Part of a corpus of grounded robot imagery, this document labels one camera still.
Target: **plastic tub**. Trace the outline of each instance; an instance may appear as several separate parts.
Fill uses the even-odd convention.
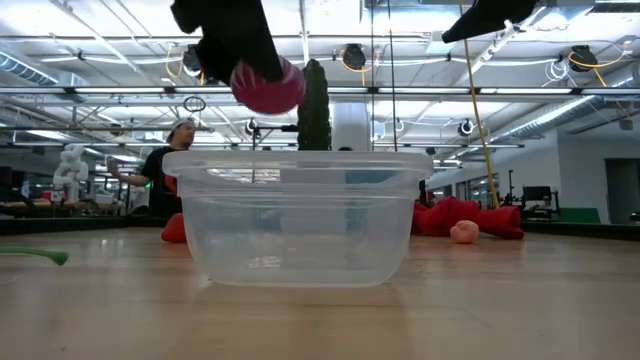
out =
[[[386,281],[409,244],[422,154],[188,151],[178,178],[189,249],[228,285],[365,287]]]

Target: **man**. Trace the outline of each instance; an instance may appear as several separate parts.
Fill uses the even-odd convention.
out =
[[[162,172],[162,158],[170,152],[189,150],[194,136],[195,127],[190,120],[177,120],[167,137],[169,146],[151,152],[140,175],[120,174],[115,162],[109,163],[109,171],[115,178],[133,186],[145,186],[153,182],[149,197],[151,216],[169,218],[182,212],[182,203],[176,194],[176,179]]]

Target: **red cloth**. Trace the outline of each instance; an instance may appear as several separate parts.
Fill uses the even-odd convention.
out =
[[[475,222],[480,231],[490,235],[518,240],[524,237],[517,207],[481,210],[474,201],[460,201],[454,197],[443,199],[430,209],[416,203],[411,234],[447,237],[451,228],[462,220]]]
[[[184,230],[184,217],[182,213],[175,214],[167,221],[162,231],[162,240],[170,243],[186,243],[187,234]]]
[[[520,209],[504,206],[496,210],[483,210],[473,219],[480,231],[504,239],[521,240],[524,232],[520,229]]]

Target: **wooden table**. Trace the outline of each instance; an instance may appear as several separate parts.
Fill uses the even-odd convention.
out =
[[[417,239],[390,284],[240,288],[159,230],[0,237],[3,359],[640,359],[640,244]]]

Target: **pink ball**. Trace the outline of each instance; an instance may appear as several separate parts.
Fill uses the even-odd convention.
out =
[[[282,114],[304,101],[305,81],[302,70],[279,56],[284,74],[282,81],[268,82],[240,61],[231,73],[231,91],[236,100],[255,112]]]
[[[473,244],[478,240],[480,229],[473,221],[462,220],[451,228],[450,234],[456,244]]]

